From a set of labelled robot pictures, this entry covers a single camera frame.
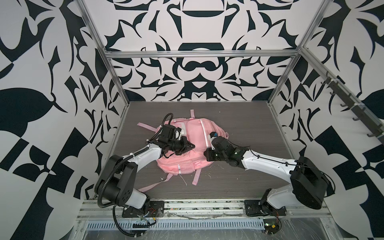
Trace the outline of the pink student backpack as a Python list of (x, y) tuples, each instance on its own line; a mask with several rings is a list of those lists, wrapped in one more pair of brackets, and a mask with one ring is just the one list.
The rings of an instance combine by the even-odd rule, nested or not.
[[(197, 119), (195, 118), (194, 110), (191, 110), (190, 118), (173, 118), (173, 114), (169, 113), (163, 119), (163, 122), (160, 126), (163, 125), (173, 125), (176, 128), (181, 128), (186, 130), (187, 139), (192, 144), (195, 145), (195, 148), (187, 153), (184, 153), (180, 156), (172, 155), (171, 152), (168, 152), (165, 156), (156, 160), (160, 169), (165, 173), (168, 173), (165, 181), (167, 182), (174, 175), (183, 175), (195, 173), (193, 185), (197, 185), (199, 177), (201, 174), (201, 169), (209, 166), (212, 162), (208, 162), (204, 156), (204, 152), (207, 148), (210, 147), (209, 144), (209, 134), (211, 132), (217, 132), (218, 137), (223, 137), (228, 139), (229, 134), (225, 132), (221, 127), (216, 125), (213, 121), (210, 121), (205, 118)], [(148, 129), (152, 132), (157, 132), (160, 128), (154, 128), (150, 125), (143, 123), (138, 123), (138, 126)]]

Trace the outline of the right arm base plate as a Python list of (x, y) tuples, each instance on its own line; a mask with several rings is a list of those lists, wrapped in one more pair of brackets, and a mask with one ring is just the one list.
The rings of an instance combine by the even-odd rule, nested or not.
[(245, 213), (248, 217), (286, 216), (286, 208), (276, 209), (262, 200), (244, 200)]

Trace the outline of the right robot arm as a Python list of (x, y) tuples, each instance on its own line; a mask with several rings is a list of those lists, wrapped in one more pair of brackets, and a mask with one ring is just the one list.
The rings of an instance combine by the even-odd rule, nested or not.
[(264, 155), (249, 147), (234, 145), (217, 133), (211, 133), (209, 140), (210, 146), (204, 153), (209, 162), (226, 162), (232, 167), (263, 172), (287, 182), (284, 187), (265, 191), (257, 203), (261, 215), (288, 206), (305, 206), (314, 210), (322, 208), (330, 181), (310, 159), (281, 159)]

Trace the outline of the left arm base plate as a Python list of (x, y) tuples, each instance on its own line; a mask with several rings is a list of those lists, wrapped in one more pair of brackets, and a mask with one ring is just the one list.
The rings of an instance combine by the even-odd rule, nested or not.
[(139, 216), (154, 218), (159, 214), (164, 213), (165, 202), (164, 201), (146, 201), (142, 208), (137, 209), (134, 207), (124, 208), (123, 218), (136, 218)]

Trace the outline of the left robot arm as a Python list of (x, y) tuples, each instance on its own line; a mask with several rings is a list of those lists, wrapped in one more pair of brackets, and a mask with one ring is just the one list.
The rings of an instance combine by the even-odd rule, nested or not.
[(182, 155), (195, 148), (195, 145), (182, 135), (182, 130), (172, 125), (162, 126), (146, 143), (145, 147), (126, 157), (113, 155), (107, 160), (95, 186), (99, 208), (145, 208), (149, 197), (134, 188), (137, 173), (168, 152)]

